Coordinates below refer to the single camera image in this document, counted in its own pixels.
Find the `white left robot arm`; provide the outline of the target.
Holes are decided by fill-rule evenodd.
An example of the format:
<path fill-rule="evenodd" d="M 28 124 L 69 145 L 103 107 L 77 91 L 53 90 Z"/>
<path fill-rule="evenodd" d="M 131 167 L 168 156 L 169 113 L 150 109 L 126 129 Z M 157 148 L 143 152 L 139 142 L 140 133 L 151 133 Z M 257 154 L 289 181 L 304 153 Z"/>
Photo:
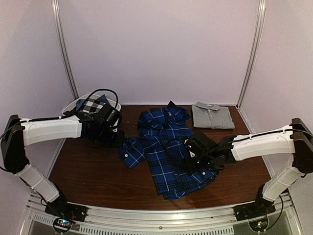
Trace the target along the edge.
<path fill-rule="evenodd" d="M 63 192 L 30 162 L 24 148 L 44 141 L 76 138 L 97 141 L 102 146 L 119 147 L 124 138 L 124 132 L 117 129 L 121 120 L 121 112 L 107 104 L 93 114 L 76 111 L 61 117 L 34 119 L 12 115 L 1 136 L 4 171 L 18 176 L 59 217 L 66 217 L 70 206 Z"/>

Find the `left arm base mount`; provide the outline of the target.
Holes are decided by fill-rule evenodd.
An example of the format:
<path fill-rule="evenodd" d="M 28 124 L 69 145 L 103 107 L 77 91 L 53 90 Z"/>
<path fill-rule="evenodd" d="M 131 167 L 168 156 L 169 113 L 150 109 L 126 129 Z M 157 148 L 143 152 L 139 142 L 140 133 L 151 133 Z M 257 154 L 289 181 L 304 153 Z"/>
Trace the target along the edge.
<path fill-rule="evenodd" d="M 56 233 L 67 233 L 76 222 L 85 221 L 87 207 L 69 203 L 62 192 L 59 193 L 59 196 L 53 202 L 48 202 L 43 197 L 41 202 L 44 202 L 45 213 L 56 217 L 52 222 L 52 227 Z"/>

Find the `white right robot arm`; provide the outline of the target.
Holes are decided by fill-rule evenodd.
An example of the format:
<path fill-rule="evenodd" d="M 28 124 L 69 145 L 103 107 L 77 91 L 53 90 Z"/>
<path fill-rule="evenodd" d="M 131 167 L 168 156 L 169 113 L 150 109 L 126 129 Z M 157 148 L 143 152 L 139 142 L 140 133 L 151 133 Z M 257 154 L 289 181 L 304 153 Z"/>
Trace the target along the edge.
<path fill-rule="evenodd" d="M 188 155 L 181 167 L 188 173 L 274 154 L 291 154 L 278 173 L 259 188 L 251 212 L 261 216 L 279 195 L 300 177 L 313 171 L 313 134 L 300 118 L 282 128 L 259 134 L 224 137 L 216 143 L 202 132 L 183 142 Z"/>

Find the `blue plaid long sleeve shirt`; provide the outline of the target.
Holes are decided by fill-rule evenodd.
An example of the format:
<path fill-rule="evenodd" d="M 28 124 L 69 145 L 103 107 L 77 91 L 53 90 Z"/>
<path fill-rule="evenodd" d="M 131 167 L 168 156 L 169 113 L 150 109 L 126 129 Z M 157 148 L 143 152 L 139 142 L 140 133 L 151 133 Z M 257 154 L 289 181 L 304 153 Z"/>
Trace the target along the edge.
<path fill-rule="evenodd" d="M 218 176 L 215 168 L 192 173 L 182 168 L 189 155 L 184 140 L 192 136 L 184 107 L 170 101 L 167 106 L 140 113 L 137 137 L 125 138 L 118 155 L 130 169 L 146 160 L 157 193 L 166 200 L 180 199 L 210 183 Z"/>

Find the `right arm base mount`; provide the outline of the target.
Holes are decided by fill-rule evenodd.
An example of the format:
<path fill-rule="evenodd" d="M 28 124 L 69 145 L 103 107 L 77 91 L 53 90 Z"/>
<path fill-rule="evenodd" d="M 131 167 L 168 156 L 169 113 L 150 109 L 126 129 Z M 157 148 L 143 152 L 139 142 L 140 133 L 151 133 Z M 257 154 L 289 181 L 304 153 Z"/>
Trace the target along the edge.
<path fill-rule="evenodd" d="M 273 204 L 274 202 L 263 198 L 260 190 L 254 202 L 234 207 L 236 219 L 237 221 L 248 220 L 249 227 L 254 232 L 265 232 L 269 227 L 268 215 L 276 211 Z"/>

